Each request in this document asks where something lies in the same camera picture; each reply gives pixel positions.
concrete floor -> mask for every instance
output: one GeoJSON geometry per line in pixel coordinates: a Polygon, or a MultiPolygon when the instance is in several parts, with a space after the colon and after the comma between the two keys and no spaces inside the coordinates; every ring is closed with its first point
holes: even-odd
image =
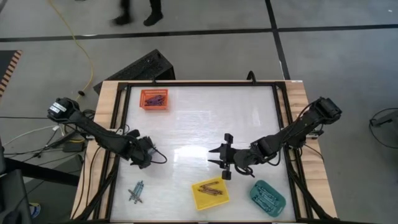
{"type": "MultiPolygon", "coordinates": [[[[78,35],[180,30],[270,28],[263,0],[168,0],[164,19],[153,27],[142,21],[147,1],[133,1],[134,23],[111,27],[117,1],[54,0],[78,35]]],[[[377,0],[272,1],[278,27],[398,24],[398,3],[377,0]]],[[[0,38],[68,35],[46,1],[8,1],[0,13],[0,38]]],[[[322,153],[338,216],[357,222],[396,223],[398,151],[378,144],[368,131],[377,111],[397,107],[398,29],[280,33],[291,79],[303,80],[310,100],[330,97],[343,110],[337,123],[325,127],[322,153]]],[[[93,59],[98,83],[153,49],[174,65],[179,80],[243,79],[253,70],[258,79],[283,79],[272,33],[188,35],[81,41],[93,59]]],[[[56,97],[74,97],[90,76],[85,56],[72,41],[3,42],[0,50],[23,50],[6,93],[0,116],[45,116],[56,97]]],[[[95,109],[92,90],[81,101],[95,109]]],[[[3,141],[53,124],[46,120],[0,119],[3,141]]],[[[398,145],[391,132],[377,130],[398,145]]],[[[46,130],[21,138],[7,151],[42,147],[46,130]]],[[[32,164],[65,156],[48,153],[32,164]]],[[[47,164],[56,167],[65,161],[47,164]]],[[[46,188],[37,189],[45,194],[46,188]]],[[[72,204],[65,199],[65,206],[72,204]]]]}

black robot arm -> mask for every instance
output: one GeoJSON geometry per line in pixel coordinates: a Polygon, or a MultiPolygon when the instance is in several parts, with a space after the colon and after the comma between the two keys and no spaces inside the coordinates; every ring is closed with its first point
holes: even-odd
{"type": "Polygon", "coordinates": [[[95,141],[105,150],[109,150],[125,160],[132,160],[132,165],[140,169],[150,165],[152,156],[148,150],[152,148],[149,137],[138,139],[139,131],[133,130],[126,135],[108,131],[87,118],[79,109],[79,104],[69,98],[57,98],[48,109],[47,117],[61,124],[74,124],[95,137],[95,141]]]}
{"type": "Polygon", "coordinates": [[[231,179],[229,165],[234,164],[236,171],[244,175],[252,175],[250,165],[264,164],[275,158],[282,146],[293,148],[302,147],[305,144],[306,135],[320,124],[332,124],[341,116],[341,110],[329,98],[319,98],[310,103],[299,114],[298,118],[289,126],[276,134],[262,137],[250,143],[249,149],[234,149],[231,147],[233,137],[225,134],[226,144],[221,144],[210,152],[219,152],[220,161],[209,160],[218,164],[223,171],[223,178],[231,179]]]}

orange basket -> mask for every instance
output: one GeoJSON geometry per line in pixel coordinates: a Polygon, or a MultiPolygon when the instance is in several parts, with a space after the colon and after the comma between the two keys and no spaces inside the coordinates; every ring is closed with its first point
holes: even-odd
{"type": "Polygon", "coordinates": [[[145,110],[164,110],[167,108],[167,98],[169,97],[169,90],[141,90],[141,99],[139,100],[139,107],[145,110]],[[164,98],[161,105],[147,106],[146,101],[156,96],[164,98]]]}

green tray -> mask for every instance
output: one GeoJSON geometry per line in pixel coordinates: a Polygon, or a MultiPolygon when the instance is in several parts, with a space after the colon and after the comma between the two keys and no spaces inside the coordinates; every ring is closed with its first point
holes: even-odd
{"type": "Polygon", "coordinates": [[[277,217],[286,206],[286,199],[263,180],[254,184],[250,198],[272,217],[277,217]]]}

wooden table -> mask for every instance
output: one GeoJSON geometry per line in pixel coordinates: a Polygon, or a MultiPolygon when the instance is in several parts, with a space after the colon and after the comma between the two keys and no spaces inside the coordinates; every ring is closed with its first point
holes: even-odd
{"type": "MultiPolygon", "coordinates": [[[[262,80],[258,82],[275,82],[278,80],[262,80]]],[[[148,83],[150,81],[129,81],[131,83],[148,83]]],[[[187,80],[187,81],[158,81],[158,83],[162,82],[197,82],[197,81],[192,81],[192,80],[187,80]]],[[[227,82],[226,80],[212,80],[209,82],[227,82]]],[[[292,113],[293,119],[295,119],[299,113],[303,110],[305,106],[308,105],[308,100],[307,100],[307,95],[305,93],[304,89],[304,84],[302,81],[278,81],[278,82],[285,82],[286,85],[286,90],[287,90],[287,95],[289,98],[289,103],[290,103],[290,110],[292,113]]],[[[94,122],[98,123],[104,128],[110,128],[111,125],[111,119],[113,116],[113,109],[114,109],[114,104],[115,104],[115,99],[116,99],[116,92],[118,89],[118,83],[119,81],[105,81],[103,82],[103,86],[101,89],[101,94],[99,96],[97,108],[96,108],[96,115],[94,118],[94,122]]],[[[122,92],[121,95],[121,101],[124,101],[124,92],[122,92]]],[[[285,126],[288,124],[287,120],[287,114],[285,112],[285,105],[284,101],[282,99],[282,94],[279,94],[279,101],[280,101],[280,107],[282,111],[282,117],[285,123],[285,126]]],[[[119,104],[119,109],[118,109],[118,115],[117,115],[117,120],[116,120],[116,127],[120,125],[121,122],[121,112],[123,110],[123,103],[119,104]]],[[[318,152],[320,152],[319,144],[317,140],[312,140],[312,139],[307,139],[307,145],[310,147],[316,149],[318,152]]],[[[83,196],[81,198],[82,194],[82,189],[83,189],[83,175],[80,175],[80,183],[77,188],[76,196],[75,196],[75,202],[73,204],[73,212],[75,212],[78,202],[81,198],[80,206],[77,208],[76,215],[77,217],[86,207],[86,203],[89,203],[91,199],[94,197],[95,193],[98,190],[99,182],[100,182],[100,176],[101,176],[101,170],[103,167],[103,162],[104,162],[104,155],[105,155],[105,150],[99,150],[95,158],[93,158],[95,151],[97,150],[98,145],[96,142],[91,141],[88,144],[87,151],[86,151],[86,161],[85,162],[85,169],[82,169],[85,171],[85,179],[84,179],[84,190],[83,190],[83,196]],[[88,187],[88,182],[89,182],[89,174],[90,174],[90,166],[92,165],[92,173],[91,173],[91,183],[90,186],[88,187]]],[[[325,166],[323,164],[322,159],[318,154],[313,152],[312,150],[308,149],[307,147],[303,147],[303,154],[301,157],[302,164],[303,164],[303,170],[305,174],[305,179],[307,182],[307,188],[311,192],[311,194],[314,196],[314,198],[317,200],[317,202],[322,206],[322,208],[331,216],[336,217],[336,210],[335,206],[333,203],[333,199],[331,196],[330,192],[330,187],[328,183],[328,178],[326,176],[326,170],[325,166]]],[[[113,159],[110,160],[109,167],[111,167],[113,164],[113,159]]],[[[297,189],[297,195],[298,195],[298,203],[299,203],[299,209],[301,213],[301,217],[305,218],[307,217],[305,213],[305,206],[304,206],[304,201],[302,194],[298,188],[297,189]]],[[[101,203],[101,210],[99,213],[99,218],[105,218],[105,212],[106,212],[106,204],[108,202],[108,195],[109,195],[109,189],[105,192],[103,195],[102,203],[101,203]]]]}

